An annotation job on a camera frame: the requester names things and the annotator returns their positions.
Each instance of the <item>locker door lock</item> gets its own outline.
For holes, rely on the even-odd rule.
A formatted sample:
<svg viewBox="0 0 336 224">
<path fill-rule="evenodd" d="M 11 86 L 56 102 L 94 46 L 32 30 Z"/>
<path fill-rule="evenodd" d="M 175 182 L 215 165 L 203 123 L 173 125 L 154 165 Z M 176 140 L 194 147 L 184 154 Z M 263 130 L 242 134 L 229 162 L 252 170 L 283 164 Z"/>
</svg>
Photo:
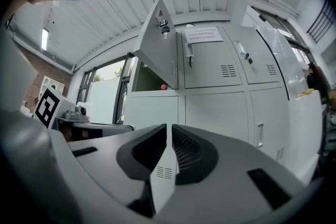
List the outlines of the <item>locker door lock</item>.
<svg viewBox="0 0 336 224">
<path fill-rule="evenodd" d="M 165 26 L 162 28 L 161 33 L 163 34 L 164 39 L 167 39 L 168 32 L 170 32 L 169 26 Z"/>
<path fill-rule="evenodd" d="M 243 57 L 243 59 L 248 60 L 248 63 L 251 64 L 251 63 L 253 63 L 253 60 L 252 60 L 252 58 L 249 58 L 249 56 L 250 56 L 250 54 L 246 53 L 245 56 Z"/>
</svg>

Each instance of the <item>window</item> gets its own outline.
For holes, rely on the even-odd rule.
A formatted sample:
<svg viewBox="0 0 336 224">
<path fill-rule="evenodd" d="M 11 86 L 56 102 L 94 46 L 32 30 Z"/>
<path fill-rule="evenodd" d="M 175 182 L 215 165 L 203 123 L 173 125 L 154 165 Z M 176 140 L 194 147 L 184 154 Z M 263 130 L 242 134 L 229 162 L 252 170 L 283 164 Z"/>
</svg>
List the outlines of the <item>window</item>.
<svg viewBox="0 0 336 224">
<path fill-rule="evenodd" d="M 336 14 L 332 8 L 329 0 L 325 0 L 322 10 L 315 19 L 314 23 L 308 29 L 307 33 L 312 37 L 315 43 L 318 43 L 320 39 L 329 30 L 331 25 L 334 23 Z"/>
<path fill-rule="evenodd" d="M 294 47 L 292 47 L 292 50 L 299 62 L 304 62 L 306 64 L 310 63 L 306 53 L 303 50 L 300 50 Z"/>
<path fill-rule="evenodd" d="M 262 14 L 263 17 L 266 18 L 267 22 L 272 25 L 275 29 L 278 29 L 280 33 L 282 33 L 287 39 L 288 43 L 291 45 L 292 50 L 300 62 L 304 62 L 309 64 L 310 62 L 314 62 L 313 56 L 310 53 L 307 45 L 296 32 L 296 30 L 292 27 L 292 25 L 276 15 L 273 15 L 268 12 L 264 12 L 263 10 L 255 9 L 259 14 Z"/>
<path fill-rule="evenodd" d="M 92 123 L 123 123 L 127 83 L 133 64 L 134 57 L 128 54 L 84 74 L 77 103 L 88 103 Z"/>
</svg>

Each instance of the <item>white cabinet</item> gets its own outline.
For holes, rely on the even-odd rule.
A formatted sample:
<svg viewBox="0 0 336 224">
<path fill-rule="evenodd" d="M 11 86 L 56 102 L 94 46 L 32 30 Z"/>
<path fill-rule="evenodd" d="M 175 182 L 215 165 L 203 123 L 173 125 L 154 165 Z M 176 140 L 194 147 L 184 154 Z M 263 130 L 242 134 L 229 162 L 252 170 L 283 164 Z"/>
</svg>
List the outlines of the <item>white cabinet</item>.
<svg viewBox="0 0 336 224">
<path fill-rule="evenodd" d="M 47 86 L 51 86 L 51 87 L 54 87 L 54 89 L 60 94 L 62 95 L 63 94 L 63 90 L 64 90 L 64 84 L 63 83 L 60 83 L 56 80 L 53 80 L 47 76 L 44 76 L 43 78 L 43 82 L 42 82 L 42 85 L 41 85 L 41 88 L 40 88 L 40 93 L 38 95 L 38 97 L 40 98 L 43 93 L 45 92 L 45 90 L 47 89 Z"/>
<path fill-rule="evenodd" d="M 248 141 L 244 92 L 186 96 L 186 125 Z"/>
<path fill-rule="evenodd" d="M 256 30 L 232 24 L 227 24 L 223 28 L 239 55 L 248 84 L 282 80 L 273 54 Z M 249 63 L 243 53 L 249 54 L 253 62 Z"/>
<path fill-rule="evenodd" d="M 169 27 L 167 35 L 162 33 L 163 27 Z M 171 88 L 177 89 L 176 30 L 162 0 L 156 0 L 147 15 L 133 53 Z"/>
<path fill-rule="evenodd" d="M 223 37 L 223 29 L 218 27 L 218 31 Z M 223 40 L 193 44 L 192 67 L 189 66 L 188 59 L 183 57 L 187 89 L 241 85 L 229 44 L 225 39 Z"/>
<path fill-rule="evenodd" d="M 178 122 L 179 98 L 173 97 L 130 97 L 127 99 L 124 124 L 136 129 L 151 125 Z"/>
<path fill-rule="evenodd" d="M 289 140 L 289 108 L 284 88 L 250 91 L 255 146 L 283 162 Z"/>
</svg>

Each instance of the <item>ventilation slot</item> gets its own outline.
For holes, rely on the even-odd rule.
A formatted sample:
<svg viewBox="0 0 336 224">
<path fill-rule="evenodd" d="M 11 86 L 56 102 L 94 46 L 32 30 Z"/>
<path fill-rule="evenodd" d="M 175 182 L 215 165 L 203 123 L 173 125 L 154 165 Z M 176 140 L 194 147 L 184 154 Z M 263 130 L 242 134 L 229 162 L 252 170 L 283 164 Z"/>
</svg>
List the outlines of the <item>ventilation slot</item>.
<svg viewBox="0 0 336 224">
<path fill-rule="evenodd" d="M 172 74 L 174 77 L 176 77 L 177 75 L 177 70 L 176 70 L 176 66 L 175 63 L 172 61 Z"/>
<path fill-rule="evenodd" d="M 282 149 L 280 149 L 280 150 L 278 150 L 277 151 L 277 156 L 276 156 L 276 161 L 279 161 L 279 160 L 281 160 L 282 159 L 282 157 L 283 157 L 283 152 L 285 151 L 285 148 L 283 147 Z"/>
<path fill-rule="evenodd" d="M 277 74 L 277 72 L 275 71 L 274 65 L 266 65 L 266 66 L 267 66 L 268 73 L 270 75 L 276 75 Z"/>
<path fill-rule="evenodd" d="M 156 169 L 156 175 L 157 177 L 172 179 L 172 170 L 170 168 L 158 166 Z"/>
<path fill-rule="evenodd" d="M 189 169 L 201 159 L 201 146 L 176 129 L 173 130 L 173 149 L 180 172 Z"/>
<path fill-rule="evenodd" d="M 222 70 L 223 78 L 237 76 L 236 69 L 233 65 L 220 66 L 220 68 Z"/>
</svg>

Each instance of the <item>door handle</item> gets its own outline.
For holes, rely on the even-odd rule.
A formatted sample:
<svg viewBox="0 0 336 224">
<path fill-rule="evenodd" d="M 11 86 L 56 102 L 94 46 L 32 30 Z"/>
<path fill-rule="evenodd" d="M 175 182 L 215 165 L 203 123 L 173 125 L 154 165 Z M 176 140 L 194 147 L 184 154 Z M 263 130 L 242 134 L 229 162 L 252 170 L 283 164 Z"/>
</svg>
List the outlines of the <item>door handle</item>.
<svg viewBox="0 0 336 224">
<path fill-rule="evenodd" d="M 238 48 L 238 51 L 239 51 L 240 55 L 245 55 L 246 54 L 246 51 L 245 51 L 244 47 L 242 46 L 242 44 L 240 43 L 239 40 L 234 40 L 233 43 Z"/>
<path fill-rule="evenodd" d="M 264 130 L 264 123 L 258 123 L 257 124 L 258 129 L 259 129 L 259 136 L 258 136 L 258 144 L 257 144 L 257 148 L 261 148 L 263 143 L 262 143 L 262 139 L 263 139 L 263 130 Z"/>
</svg>

